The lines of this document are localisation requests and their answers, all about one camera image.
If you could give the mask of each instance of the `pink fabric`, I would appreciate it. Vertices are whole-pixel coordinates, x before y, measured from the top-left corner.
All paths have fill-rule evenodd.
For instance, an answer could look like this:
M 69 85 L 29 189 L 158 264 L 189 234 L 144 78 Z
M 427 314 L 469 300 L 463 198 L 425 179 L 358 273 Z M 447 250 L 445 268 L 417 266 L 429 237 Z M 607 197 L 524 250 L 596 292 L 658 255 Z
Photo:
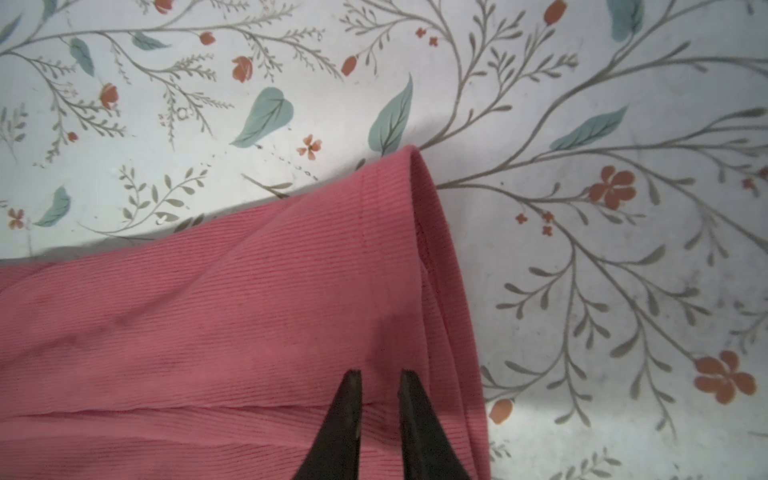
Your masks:
M 360 478 L 402 478 L 403 368 L 490 478 L 462 281 L 412 147 L 143 247 L 0 269 L 0 478 L 288 479 L 351 368 Z

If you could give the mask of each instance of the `printed leaf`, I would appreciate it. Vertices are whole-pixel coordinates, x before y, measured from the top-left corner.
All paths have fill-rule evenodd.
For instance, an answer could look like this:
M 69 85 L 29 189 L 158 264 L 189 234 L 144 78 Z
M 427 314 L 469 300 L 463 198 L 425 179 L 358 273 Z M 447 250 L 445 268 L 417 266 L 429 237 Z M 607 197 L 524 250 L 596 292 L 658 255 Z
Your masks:
M 131 39 L 131 42 L 133 42 L 134 45 L 142 50 L 157 50 L 158 48 L 166 48 L 169 46 L 164 44 L 162 41 L 146 36 L 142 32 L 138 32 L 136 35 L 134 35 L 133 39 Z
M 664 253 L 667 250 L 664 248 L 664 245 L 661 245 L 656 250 L 650 253 L 647 257 L 643 258 L 642 260 L 639 260 L 637 262 L 628 262 L 632 263 L 634 265 L 651 265 L 652 263 L 656 263 L 657 261 L 661 260 L 661 257 L 664 256 Z
M 617 359 L 627 355 L 629 351 L 632 350 L 632 347 L 634 346 L 634 344 L 637 343 L 637 338 L 639 337 L 639 333 L 640 333 L 639 331 L 636 331 L 632 336 L 632 338 L 622 343 L 621 345 L 617 346 L 616 348 L 612 349 L 611 356 Z
M 519 293 L 520 295 L 525 295 L 525 292 L 517 288 L 516 286 L 512 285 L 511 283 L 505 283 L 504 288 L 509 290 L 512 293 Z
M 662 362 L 661 360 L 655 359 L 654 357 L 651 357 L 650 359 L 654 361 L 654 363 L 656 364 L 657 367 L 659 367 L 659 369 L 662 369 L 665 372 L 672 371 L 672 367 Z
M 80 68 L 90 76 L 94 76 L 94 61 L 91 58 L 91 51 L 80 38 L 73 38 L 69 42 L 69 54 L 78 62 Z
M 596 115 L 581 124 L 570 134 L 553 141 L 552 150 L 572 150 L 588 145 L 616 130 L 627 113 L 627 107 L 606 114 Z
M 406 129 L 411 111 L 413 80 L 408 76 L 408 84 L 381 110 L 368 133 L 368 146 L 382 156 L 397 150 Z
M 485 365 L 480 365 L 480 373 L 491 383 L 493 383 L 493 377 L 491 376 L 491 372 L 488 371 L 488 367 Z
M 185 221 L 178 224 L 176 228 L 174 228 L 174 233 L 179 233 L 183 229 L 190 226 L 190 223 L 192 223 L 192 217 L 187 218 Z
M 157 218 L 164 218 L 166 222 L 175 222 L 176 220 L 179 220 L 179 217 L 169 214 L 168 212 L 155 212 L 154 214 Z
M 246 148 L 285 126 L 293 118 L 293 105 L 285 99 L 279 88 L 264 88 L 245 120 L 243 131 L 230 145 Z
M 35 222 L 34 225 L 38 227 L 53 227 L 69 211 L 70 201 L 71 198 L 67 195 L 64 187 L 57 188 L 53 193 L 53 204 L 45 212 L 43 218 Z
M 3 27 L 2 30 L 0 30 L 0 43 L 8 40 L 8 37 L 11 36 L 11 33 L 18 27 L 18 21 L 22 19 L 22 16 L 19 15 L 14 19 L 13 22 L 7 24 L 5 27 Z
M 632 385 L 629 387 L 629 396 L 633 400 L 637 400 L 637 398 L 640 396 L 640 380 L 643 378 L 643 369 L 640 370 L 640 372 L 637 373 L 637 376 L 634 377 L 634 381 L 632 382 Z
M 545 272 L 542 269 L 538 268 L 537 266 L 529 267 L 528 271 L 538 276 L 554 276 L 554 273 Z
M 58 0 L 43 0 L 43 21 L 47 21 L 54 13 L 56 13 L 56 7 L 58 7 Z
M 538 375 L 538 373 L 532 370 L 526 369 L 524 366 L 520 366 L 515 362 L 510 362 L 509 360 L 506 360 L 504 364 L 507 366 L 508 369 L 514 370 L 517 373 L 524 373 L 525 375 Z
M 643 28 L 643 0 L 607 0 L 608 11 L 613 20 L 615 41 L 624 41 L 630 33 L 638 33 Z

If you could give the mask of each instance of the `ribbed knit texture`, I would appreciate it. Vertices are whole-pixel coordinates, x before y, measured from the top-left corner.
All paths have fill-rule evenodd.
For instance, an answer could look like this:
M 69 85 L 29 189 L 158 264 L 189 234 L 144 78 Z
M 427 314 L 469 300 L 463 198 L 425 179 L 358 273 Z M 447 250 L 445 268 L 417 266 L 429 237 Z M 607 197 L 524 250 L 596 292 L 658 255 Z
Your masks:
M 465 294 L 412 147 L 142 247 L 0 269 L 0 478 L 287 480 L 347 369 L 360 478 L 402 478 L 403 368 L 488 480 Z

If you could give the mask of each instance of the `orange flower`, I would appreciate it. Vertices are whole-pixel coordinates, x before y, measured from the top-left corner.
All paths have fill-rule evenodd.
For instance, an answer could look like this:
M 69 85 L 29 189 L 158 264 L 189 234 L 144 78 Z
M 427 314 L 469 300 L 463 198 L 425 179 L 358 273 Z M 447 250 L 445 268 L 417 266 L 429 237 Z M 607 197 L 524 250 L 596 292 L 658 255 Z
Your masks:
M 119 98 L 118 88 L 113 84 L 106 84 L 104 88 L 101 89 L 99 98 L 101 99 L 101 104 L 104 105 L 104 108 L 111 110 L 114 106 L 114 103 L 118 101 Z
M 237 57 L 232 60 L 232 63 L 236 63 L 237 66 L 232 70 L 232 78 L 238 80 L 240 83 L 245 83 L 245 80 L 250 80 L 253 75 L 253 63 L 251 63 L 248 57 Z
M 173 6 L 174 0 L 154 0 L 154 7 L 163 15 L 167 14 Z
M 357 57 L 353 55 L 344 61 L 344 65 L 342 65 L 341 67 L 341 72 L 344 74 L 345 77 L 349 77 L 349 74 L 352 73 L 352 70 L 354 70 L 356 66 L 357 66 Z
M 24 211 L 22 209 L 19 209 L 18 213 L 16 213 L 15 210 L 10 209 L 8 210 L 8 216 L 13 219 L 8 222 L 8 228 L 11 230 L 15 228 L 21 230 L 24 228 L 24 222 L 22 222 L 22 218 L 24 218 Z
M 312 135 L 304 139 L 304 144 L 306 145 L 306 148 L 301 147 L 297 148 L 296 151 L 299 152 L 299 155 L 306 154 L 306 157 L 310 160 L 315 159 L 315 152 L 320 150 L 320 145 L 323 141 L 321 140 L 315 140 L 315 143 L 312 143 Z
M 720 352 L 720 360 L 705 356 L 694 362 L 696 370 L 704 374 L 694 380 L 696 388 L 704 393 L 714 393 L 715 400 L 722 405 L 731 403 L 736 395 L 736 389 L 744 395 L 754 395 L 757 391 L 755 377 L 749 373 L 737 371 L 739 356 L 730 350 L 724 350 Z
M 549 5 L 547 11 L 544 12 L 544 23 L 546 23 L 547 26 L 557 23 L 557 21 L 562 18 L 567 7 L 568 4 L 563 2 L 563 0 L 554 0 L 552 5 Z
M 493 420 L 496 425 L 501 425 L 512 414 L 512 401 L 510 399 L 501 399 L 493 404 L 488 418 Z
M 216 41 L 216 37 L 214 37 L 214 34 L 210 33 L 209 31 L 204 31 L 200 34 L 200 43 L 203 45 L 210 45 Z
M 617 188 L 620 186 L 632 185 L 634 182 L 634 174 L 628 170 L 620 171 L 615 174 L 616 168 L 608 165 L 604 167 L 600 172 L 600 177 L 603 179 L 602 184 L 594 184 L 589 189 L 589 199 L 593 202 L 599 201 L 605 196 L 605 206 L 611 210 L 619 208 L 621 200 L 632 200 L 637 194 L 633 187 Z

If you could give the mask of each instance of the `fold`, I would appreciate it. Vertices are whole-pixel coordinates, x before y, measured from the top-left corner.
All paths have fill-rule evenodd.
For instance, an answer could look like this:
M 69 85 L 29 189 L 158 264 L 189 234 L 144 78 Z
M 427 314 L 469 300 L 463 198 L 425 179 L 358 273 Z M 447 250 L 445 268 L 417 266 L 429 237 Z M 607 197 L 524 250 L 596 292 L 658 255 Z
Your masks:
M 412 369 L 489 479 L 462 280 L 412 147 L 142 247 L 0 269 L 0 477 L 290 478 L 347 369 L 361 478 L 402 478 Z

